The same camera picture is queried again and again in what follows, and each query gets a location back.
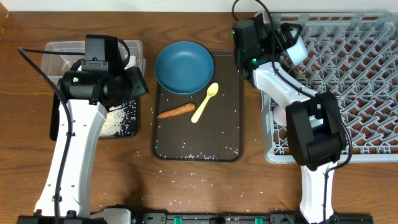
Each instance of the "plastic grid rack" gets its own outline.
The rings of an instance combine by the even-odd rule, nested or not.
[[[308,58],[295,66],[282,54],[279,62],[301,84],[336,95],[353,140],[351,162],[398,162],[398,17],[389,13],[323,13],[274,14],[272,18],[275,25],[303,25],[301,36]],[[262,92],[266,159],[294,163],[286,127],[273,121],[274,106]],[[340,161],[347,153],[342,152]]]

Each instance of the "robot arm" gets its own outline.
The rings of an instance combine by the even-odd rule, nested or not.
[[[91,211],[90,182],[95,151],[108,112],[101,103],[90,105],[88,100],[68,100],[68,108],[73,120],[74,135],[62,177],[60,216],[65,217],[71,210],[76,211],[78,217],[88,218]],[[35,206],[35,211],[41,210],[43,216],[54,216],[53,195],[67,138],[67,117],[62,106],[59,112],[60,125],[50,174]]]
[[[319,94],[318,98],[328,105],[326,110],[317,100],[298,93],[292,85],[313,96],[318,94],[316,91],[301,85],[278,62],[274,62],[279,74],[289,82],[286,83],[275,73],[270,62],[274,57],[270,54],[273,47],[272,51],[276,50],[276,53],[286,50],[296,65],[307,58],[302,39],[296,35],[301,30],[300,26],[288,24],[282,24],[281,29],[270,30],[267,24],[263,24],[261,14],[250,20],[238,21],[233,26],[235,56],[244,78],[251,80],[253,86],[266,92],[277,103],[273,110],[274,121],[287,126],[290,153],[301,165],[303,194],[300,211],[309,223],[321,223],[324,207],[326,219],[333,215],[331,186],[334,172],[328,173],[330,181],[324,205],[325,172],[336,166],[341,150],[346,147],[345,136],[329,111],[332,108],[332,113],[340,117],[337,100],[331,93]],[[273,32],[278,37],[276,46],[271,46]]]
[[[315,90],[311,90],[301,85],[297,80],[291,77],[282,69],[278,62],[275,62],[275,67],[291,84],[302,88],[305,92],[311,95],[317,94]],[[291,105],[295,101],[304,102],[310,99],[309,97],[298,93],[278,75],[276,75],[272,68],[272,62],[260,65],[252,72],[252,74],[254,86],[259,90],[266,92],[275,100],[275,102],[277,102],[277,106],[274,108],[274,121],[281,126],[286,126],[286,106]]]
[[[127,50],[128,57],[124,61],[119,43]],[[94,223],[90,219],[90,182],[98,138],[108,114],[106,108],[148,93],[141,71],[137,67],[125,69],[129,54],[128,46],[122,40],[106,35],[87,35],[85,59],[76,62],[82,64],[82,71],[72,69],[78,67],[75,63],[58,82],[60,98],[67,102],[72,119],[72,137],[63,167],[58,200],[57,214],[65,219],[64,223],[73,220],[76,223]],[[53,110],[57,104],[59,101],[54,101]],[[54,205],[57,203],[54,192],[68,132],[68,119],[63,106],[59,107],[57,130],[50,174],[35,206],[35,216],[20,218],[19,223],[54,219]],[[106,210],[95,218],[104,218],[108,223],[130,223],[130,214],[127,209]],[[95,223],[103,223],[103,220],[95,220]]]

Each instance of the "cable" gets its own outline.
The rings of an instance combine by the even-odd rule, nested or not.
[[[232,5],[232,16],[234,17],[235,21],[239,21],[239,19],[235,16],[235,5],[238,3],[239,0],[235,0],[234,4]]]
[[[123,68],[126,68],[126,66],[127,66],[127,65],[129,64],[129,62],[130,62],[130,49],[129,49],[129,47],[127,46],[127,44],[125,43],[124,40],[119,39],[118,41],[119,41],[120,44],[123,45],[123,47],[124,47],[124,48],[126,49],[126,51],[127,51],[127,57],[126,57],[126,59],[124,59],[124,61],[123,61]]]
[[[63,175],[63,170],[65,168],[65,163],[67,160],[67,155],[68,155],[68,150],[69,150],[69,145],[70,145],[70,140],[72,138],[72,119],[70,117],[69,109],[67,106],[67,103],[65,100],[62,98],[60,91],[57,89],[57,87],[52,83],[52,81],[46,76],[46,74],[41,71],[41,69],[35,65],[35,63],[24,53],[24,51],[27,52],[33,52],[33,53],[42,53],[42,54],[55,54],[55,55],[84,55],[84,53],[75,53],[75,52],[49,52],[45,50],[32,50],[32,49],[25,49],[22,47],[18,48],[19,53],[22,55],[22,57],[29,63],[30,66],[32,66],[36,72],[40,74],[40,76],[47,82],[47,84],[50,85],[51,89],[54,91],[58,99],[60,100],[63,109],[65,110],[65,114],[67,116],[67,122],[68,122],[68,132],[67,132],[67,140],[65,142],[65,148],[63,150],[62,158],[61,158],[61,163],[60,163],[60,168],[57,176],[57,182],[55,184],[55,193],[54,193],[54,216],[55,216],[55,223],[59,224],[60,223],[60,211],[59,211],[59,206],[60,206],[60,186],[61,186],[61,180],[62,180],[62,175]]]
[[[23,55],[23,51],[27,51],[27,52],[33,52],[33,53],[41,53],[41,54],[55,54],[55,55],[85,55],[84,53],[81,53],[81,52],[52,52],[52,51],[48,51],[48,50],[35,50],[35,49],[26,49],[26,48],[23,48],[23,47],[20,47],[19,49],[18,49],[18,51],[19,51],[19,53],[24,57],[24,55]],[[29,58],[28,57],[24,57],[24,59],[27,61],[27,62],[29,62]],[[31,63],[30,63],[30,65],[37,71],[37,69],[35,68],[35,67],[37,67],[36,65],[32,65]]]
[[[236,21],[238,21],[238,18],[237,18],[237,17],[235,16],[235,14],[234,14],[234,7],[235,7],[235,4],[236,4],[238,1],[239,1],[239,0],[235,0],[234,4],[233,4],[233,6],[232,6],[232,16],[235,18]],[[290,85],[290,86],[291,86],[294,90],[296,90],[297,92],[299,92],[299,93],[301,93],[301,94],[303,94],[303,95],[309,97],[310,99],[317,100],[317,101],[319,102],[319,104],[321,104],[322,106],[324,106],[325,109],[326,109],[327,111],[330,112],[330,114],[332,115],[333,119],[335,119],[335,120],[339,123],[339,125],[341,126],[342,129],[344,129],[344,132],[345,132],[346,140],[347,140],[347,142],[348,142],[348,157],[347,157],[347,159],[346,159],[343,163],[338,164],[338,165],[335,166],[335,167],[332,167],[332,168],[327,169],[326,172],[325,172],[325,174],[324,174],[324,175],[325,175],[325,189],[324,189],[324,192],[323,192],[323,223],[326,223],[326,193],[327,193],[327,183],[328,183],[328,178],[329,178],[329,175],[328,175],[328,174],[329,174],[330,171],[336,170],[336,169],[339,169],[339,168],[342,168],[342,167],[344,167],[345,165],[347,165],[347,164],[350,162],[350,160],[351,160],[351,158],[352,158],[352,155],[353,155],[353,143],[352,143],[352,140],[351,140],[351,135],[349,134],[349,131],[347,130],[347,127],[345,126],[345,124],[342,122],[341,118],[339,119],[339,118],[332,112],[332,110],[329,109],[329,108],[327,107],[327,105],[325,105],[325,104],[322,102],[322,100],[318,99],[316,96],[313,96],[313,95],[311,95],[311,94],[309,94],[309,93],[303,91],[302,88],[299,88],[299,87],[293,85],[291,82],[289,82],[285,77],[283,77],[283,76],[279,73],[278,69],[276,69],[276,66],[275,66],[275,56],[276,56],[276,55],[275,55],[275,41],[276,41],[275,38],[276,38],[276,33],[275,33],[274,21],[272,20],[272,16],[271,16],[270,12],[268,11],[268,8],[267,8],[260,0],[255,0],[255,1],[258,2],[258,3],[264,8],[264,10],[265,10],[265,12],[267,13],[267,16],[268,16],[268,18],[269,18],[269,23],[270,23],[270,25],[271,25],[271,30],[272,30],[272,38],[271,38],[271,40],[272,40],[272,42],[271,42],[272,56],[271,56],[271,62],[272,62],[272,68],[274,69],[275,74],[278,75],[278,77],[279,77],[280,79],[282,79],[284,82],[286,82],[288,85]]]

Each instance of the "clear plastic container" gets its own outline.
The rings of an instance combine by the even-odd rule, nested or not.
[[[143,46],[139,40],[125,40],[125,43],[129,47],[130,54],[136,58],[136,66],[142,72],[145,73],[145,59],[142,55]],[[125,58],[127,50],[119,44],[121,49],[122,57]],[[64,42],[49,42],[45,45],[44,50],[56,51],[56,52],[84,52],[85,41],[64,41]],[[50,55],[44,54],[42,60],[42,71],[50,78],[54,84],[58,83],[58,80],[62,78],[66,71],[69,71],[70,67],[78,59],[84,58],[82,55]]]

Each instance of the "green clip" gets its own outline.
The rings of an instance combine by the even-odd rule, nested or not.
[[[262,224],[262,218],[255,218],[254,219],[254,224]]]
[[[174,224],[182,224],[182,217],[174,217]]]

